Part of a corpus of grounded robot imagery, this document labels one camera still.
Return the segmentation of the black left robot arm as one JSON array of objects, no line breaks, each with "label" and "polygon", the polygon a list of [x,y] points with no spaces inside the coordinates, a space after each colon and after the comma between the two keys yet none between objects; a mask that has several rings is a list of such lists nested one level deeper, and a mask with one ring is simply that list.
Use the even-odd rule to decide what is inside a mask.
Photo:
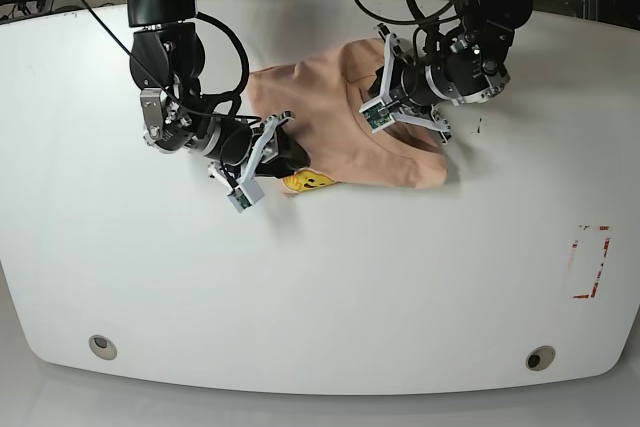
[{"label": "black left robot arm", "polygon": [[533,0],[449,0],[457,26],[447,33],[444,12],[424,14],[416,0],[405,0],[411,25],[426,35],[425,45],[409,54],[392,46],[370,96],[391,110],[423,109],[442,102],[483,103],[499,95],[510,77],[505,59],[515,32],[530,18]]}]

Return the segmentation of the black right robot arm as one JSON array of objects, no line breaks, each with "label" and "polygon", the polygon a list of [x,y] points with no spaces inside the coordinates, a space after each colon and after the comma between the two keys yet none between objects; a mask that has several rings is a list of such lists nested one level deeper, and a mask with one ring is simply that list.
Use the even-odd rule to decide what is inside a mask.
[{"label": "black right robot arm", "polygon": [[[273,129],[264,117],[240,115],[249,58],[231,28],[198,12],[196,0],[127,0],[127,15],[134,30],[130,72],[140,90],[149,144],[165,153],[186,149],[208,158],[229,181],[252,154],[258,156],[259,177],[282,179],[309,166],[307,152],[284,130],[288,115],[276,118]],[[203,93],[205,48],[197,21],[221,31],[238,54],[241,74],[233,89]]]}]

